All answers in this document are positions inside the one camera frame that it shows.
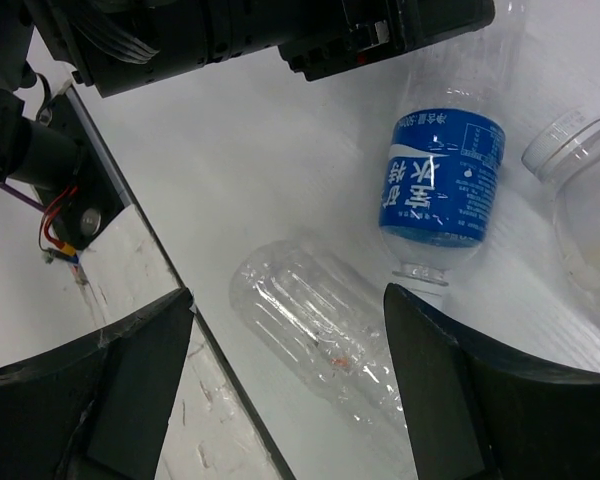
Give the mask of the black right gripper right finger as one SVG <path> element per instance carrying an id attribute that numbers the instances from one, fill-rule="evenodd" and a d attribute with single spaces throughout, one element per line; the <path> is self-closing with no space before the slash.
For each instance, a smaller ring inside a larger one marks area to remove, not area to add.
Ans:
<path id="1" fill-rule="evenodd" d="M 465 326 L 397 284 L 383 301 L 421 479 L 600 479 L 600 373 Z"/>

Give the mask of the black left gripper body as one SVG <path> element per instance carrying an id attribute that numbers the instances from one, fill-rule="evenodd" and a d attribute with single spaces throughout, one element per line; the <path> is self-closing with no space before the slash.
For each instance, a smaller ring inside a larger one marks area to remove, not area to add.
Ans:
<path id="1" fill-rule="evenodd" d="M 108 97 L 275 48 L 308 81 L 475 32 L 491 1 L 28 1 L 52 57 Z"/>

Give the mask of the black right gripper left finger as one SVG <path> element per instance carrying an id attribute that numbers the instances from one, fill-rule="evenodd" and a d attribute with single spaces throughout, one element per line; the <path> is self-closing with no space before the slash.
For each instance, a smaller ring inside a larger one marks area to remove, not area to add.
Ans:
<path id="1" fill-rule="evenodd" d="M 181 379 L 193 298 L 0 368 L 0 479 L 152 479 Z"/>

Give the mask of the blue label bottle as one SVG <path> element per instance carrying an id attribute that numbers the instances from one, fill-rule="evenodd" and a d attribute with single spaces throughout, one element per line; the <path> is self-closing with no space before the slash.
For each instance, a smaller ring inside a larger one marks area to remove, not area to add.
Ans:
<path id="1" fill-rule="evenodd" d="M 431 304 L 485 239 L 504 158 L 527 4 L 494 7 L 485 28 L 415 53 L 388 150 L 378 225 L 395 275 Z"/>

